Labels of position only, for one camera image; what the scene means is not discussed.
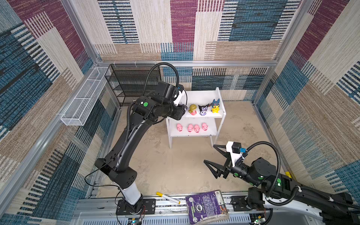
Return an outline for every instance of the red wire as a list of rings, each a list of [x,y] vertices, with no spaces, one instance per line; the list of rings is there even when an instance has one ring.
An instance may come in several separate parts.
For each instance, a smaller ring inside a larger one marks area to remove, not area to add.
[[[146,206],[144,206],[144,210],[143,210],[143,212],[140,214],[140,218],[141,218],[141,216],[144,214],[144,216],[143,216],[143,219],[145,218],[145,210],[146,210]]]

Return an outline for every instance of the purple book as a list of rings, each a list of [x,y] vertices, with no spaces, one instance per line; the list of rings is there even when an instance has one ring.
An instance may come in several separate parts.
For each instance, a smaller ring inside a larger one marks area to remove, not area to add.
[[[219,190],[187,196],[190,224],[207,224],[229,218]]]

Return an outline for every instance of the patterned wall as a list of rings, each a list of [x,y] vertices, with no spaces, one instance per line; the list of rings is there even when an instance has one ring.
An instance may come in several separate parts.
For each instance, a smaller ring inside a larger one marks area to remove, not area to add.
[[[300,0],[72,0],[104,61],[272,60]],[[262,68],[178,68],[187,90],[251,100]],[[164,69],[167,82],[172,71]]]
[[[0,0],[0,188],[92,62],[60,0]]]
[[[69,224],[77,200],[86,196],[84,177],[95,170],[116,110],[105,87],[84,126],[62,125],[0,224]]]
[[[360,1],[315,0],[257,107],[296,179],[360,202]]]

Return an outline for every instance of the pikachu figurine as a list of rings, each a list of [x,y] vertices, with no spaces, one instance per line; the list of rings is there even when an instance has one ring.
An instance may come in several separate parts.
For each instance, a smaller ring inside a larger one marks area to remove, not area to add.
[[[220,99],[218,99],[217,101],[215,101],[215,99],[212,101],[212,113],[219,113],[219,107],[220,107]]]

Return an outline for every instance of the beige floor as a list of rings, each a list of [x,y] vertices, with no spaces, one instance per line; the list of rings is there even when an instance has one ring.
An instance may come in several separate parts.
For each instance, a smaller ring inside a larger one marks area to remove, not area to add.
[[[224,102],[224,105],[226,117],[216,144],[225,145],[228,141],[236,141],[246,148],[257,141],[268,141],[250,102]],[[125,126],[126,108],[123,108],[113,145]],[[211,147],[209,137],[173,138],[172,145],[170,149],[165,121],[152,126],[140,141],[131,158],[130,167],[138,173],[135,182],[143,195],[154,195],[156,192],[198,193],[218,189],[227,192],[251,187],[232,175],[227,179],[213,177],[203,160],[222,165],[225,158]],[[276,156],[266,145],[252,149],[245,163],[250,165],[259,157],[276,165]],[[104,176],[103,183],[110,184],[111,181]],[[116,188],[101,187],[97,197],[114,197],[116,194]]]

